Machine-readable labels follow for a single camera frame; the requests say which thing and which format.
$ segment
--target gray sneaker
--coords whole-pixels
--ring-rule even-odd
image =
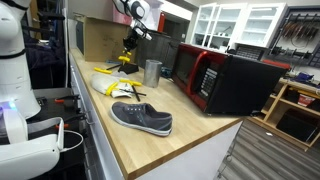
[[[172,128],[172,116],[157,112],[150,104],[125,104],[116,102],[111,107],[114,120],[123,126],[140,129],[158,136],[168,136]]]

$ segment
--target red microwave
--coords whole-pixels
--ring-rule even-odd
[[[251,115],[261,111],[285,72],[257,60],[182,43],[172,79],[207,114]]]

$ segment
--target wall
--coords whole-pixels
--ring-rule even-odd
[[[217,4],[231,4],[231,3],[241,3],[241,2],[247,2],[252,4],[260,4],[260,3],[279,3],[279,2],[285,2],[288,6],[312,6],[317,5],[319,6],[319,0],[202,0],[200,5],[208,4],[208,3],[217,3]],[[193,15],[189,24],[189,29],[186,37],[186,43],[190,43],[191,34],[195,25],[195,19],[197,17],[198,10],[193,11]],[[307,72],[309,74],[315,75],[315,79],[320,80],[320,70],[309,67],[309,66],[302,66],[297,69],[300,72]]]

